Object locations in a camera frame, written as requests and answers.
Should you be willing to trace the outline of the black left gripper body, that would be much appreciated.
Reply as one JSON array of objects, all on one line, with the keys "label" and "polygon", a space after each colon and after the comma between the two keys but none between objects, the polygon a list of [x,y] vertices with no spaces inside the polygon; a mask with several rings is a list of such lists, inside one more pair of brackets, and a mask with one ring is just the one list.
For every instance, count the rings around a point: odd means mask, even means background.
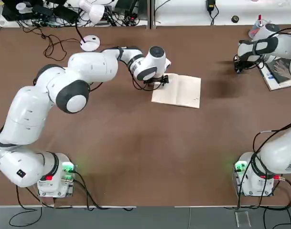
[{"label": "black left gripper body", "polygon": [[145,85],[147,87],[160,86],[160,84],[161,84],[161,77],[152,77],[152,78],[145,81]]}]

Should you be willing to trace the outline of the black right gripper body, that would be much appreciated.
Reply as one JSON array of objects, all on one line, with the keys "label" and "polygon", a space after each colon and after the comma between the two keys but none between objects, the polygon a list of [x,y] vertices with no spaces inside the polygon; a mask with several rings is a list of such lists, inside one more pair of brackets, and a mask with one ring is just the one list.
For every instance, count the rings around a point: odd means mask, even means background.
[{"label": "black right gripper body", "polygon": [[241,58],[236,54],[233,57],[234,68],[245,68],[246,63],[241,60]]}]

